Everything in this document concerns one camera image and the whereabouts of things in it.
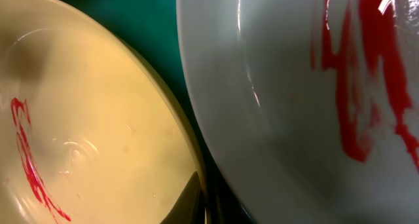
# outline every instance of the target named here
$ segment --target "red sauce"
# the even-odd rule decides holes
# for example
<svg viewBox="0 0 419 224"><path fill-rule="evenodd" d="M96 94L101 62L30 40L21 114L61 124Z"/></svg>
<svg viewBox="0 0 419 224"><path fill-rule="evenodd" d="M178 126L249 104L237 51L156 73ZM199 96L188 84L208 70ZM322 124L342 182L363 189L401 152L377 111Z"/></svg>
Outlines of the red sauce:
<svg viewBox="0 0 419 224"><path fill-rule="evenodd" d="M410 153L416 169L419 171L419 157L416 148L418 140L409 132L403 121L406 109L412 108L412 100L407 92L405 68L397 47L397 34L394 30L393 4L389 4L381 13L378 7L382 0L359 0L359 19L361 21L361 37L363 54L367 63L369 79L376 78L378 59L382 58L385 86L390 106L396 118L395 133L400 135L407 151ZM340 137L344 152L351 158L364 162L372 149L371 140L367 135L359 135L357 115L362 113L362 97L359 89L363 81L357 77L359 71L358 57L355 46L354 25L350 3L346 7L340 46L337 53L332 51L331 31L328 25L329 0L325 0L322 27L322 70L334 69L337 72L336 106L340 123ZM355 105L355 116L351 117L349 104ZM371 102L370 127L380 121L379 107Z"/></svg>
<svg viewBox="0 0 419 224"><path fill-rule="evenodd" d="M29 124L29 126L31 126L31 117L29 116L29 110L27 109L26 101L21 102L18 99L13 98L13 100L10 103L10 106L13 114L13 122L16 126L16 140L18 143L20 158L24 167L26 179L32 188L33 194L40 203L43 203L45 207L48 208L56 223L59 222L52 209L54 209L60 216L65 218L67 221L71 221L71 218L67 214L65 214L56 204L54 204L54 202L50 198L50 195L47 193L45 189L44 181L38 173L35 160L32 157L31 147L29 146L26 132L21 123L22 118L27 120L27 123Z"/></svg>

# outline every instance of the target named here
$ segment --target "cream-colored plate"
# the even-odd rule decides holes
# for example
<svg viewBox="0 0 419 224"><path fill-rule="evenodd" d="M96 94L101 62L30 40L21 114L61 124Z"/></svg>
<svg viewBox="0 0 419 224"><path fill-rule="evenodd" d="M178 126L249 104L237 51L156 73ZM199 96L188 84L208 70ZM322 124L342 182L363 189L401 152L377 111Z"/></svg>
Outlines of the cream-colored plate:
<svg viewBox="0 0 419 224"><path fill-rule="evenodd" d="M196 166L144 65L57 0L0 20L0 223L162 221Z"/></svg>

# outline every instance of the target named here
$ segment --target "black pointed object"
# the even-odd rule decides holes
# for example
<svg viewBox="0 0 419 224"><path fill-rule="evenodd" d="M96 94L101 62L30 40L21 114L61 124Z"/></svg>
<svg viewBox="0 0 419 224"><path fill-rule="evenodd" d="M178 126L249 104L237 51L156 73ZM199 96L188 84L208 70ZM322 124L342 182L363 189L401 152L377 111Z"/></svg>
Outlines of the black pointed object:
<svg viewBox="0 0 419 224"><path fill-rule="evenodd" d="M161 224L204 224L205 204L198 173L194 172Z"/></svg>

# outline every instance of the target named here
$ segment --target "plate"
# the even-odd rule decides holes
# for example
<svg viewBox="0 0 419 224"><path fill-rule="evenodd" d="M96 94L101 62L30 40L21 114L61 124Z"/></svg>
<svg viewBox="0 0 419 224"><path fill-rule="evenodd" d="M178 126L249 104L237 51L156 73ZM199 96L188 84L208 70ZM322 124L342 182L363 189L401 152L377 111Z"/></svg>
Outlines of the plate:
<svg viewBox="0 0 419 224"><path fill-rule="evenodd" d="M209 150L259 223L417 223L417 0L177 0Z"/></svg>
<svg viewBox="0 0 419 224"><path fill-rule="evenodd" d="M0 0L0 18L1 222L161 222L200 173L167 86L60 1Z"/></svg>

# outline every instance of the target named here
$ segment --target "red paint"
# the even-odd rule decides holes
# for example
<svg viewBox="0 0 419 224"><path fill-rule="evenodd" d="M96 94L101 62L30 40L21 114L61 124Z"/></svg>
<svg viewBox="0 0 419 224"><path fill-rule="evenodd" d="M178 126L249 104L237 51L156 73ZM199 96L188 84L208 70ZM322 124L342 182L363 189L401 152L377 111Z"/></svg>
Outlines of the red paint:
<svg viewBox="0 0 419 224"><path fill-rule="evenodd" d="M412 156L416 169L419 171L419 158L416 153L416 149L419 148L419 143L409 132L407 125L403 121L405 110L412 108L412 100L407 92L406 73L397 47L393 4L390 3L382 14L378 9L381 2L382 0L359 0L361 37L367 63L367 72L370 79L375 79L379 70L378 59L381 57L388 99L396 118L395 133L402 137L407 146L407 151ZM337 71L336 105L343 149L349 157L364 162L371 151L372 143L367 135L360 136L357 131L357 127L359 126L357 124L357 115L362 112L360 89L363 85L360 77L357 77L359 74L359 64L357 62L357 52L354 43L355 37L350 5L346 7L340 46L337 53L333 53L332 51L331 32L328 26L328 11L329 0L325 0L322 27L322 70L334 69ZM349 91L350 86L352 86L352 95L350 95ZM350 102L354 103L357 111L353 118L351 118L349 112ZM375 127L380 122L380 110L372 102L369 126Z"/></svg>
<svg viewBox="0 0 419 224"><path fill-rule="evenodd" d="M32 188L33 194L39 202L43 203L45 207L48 208L56 223L59 222L52 209L54 209L67 221L71 221L71 218L53 203L49 194L46 192L44 181L38 173L35 160L32 157L31 147L29 146L26 132L22 126L21 118L19 117L19 115L21 115L23 119L27 120L29 126L31 126L31 117L29 116L26 101L21 102L18 99L13 98L10 103L10 107L12 109L14 125L16 126L16 140L18 143L20 159L22 160L26 179Z"/></svg>

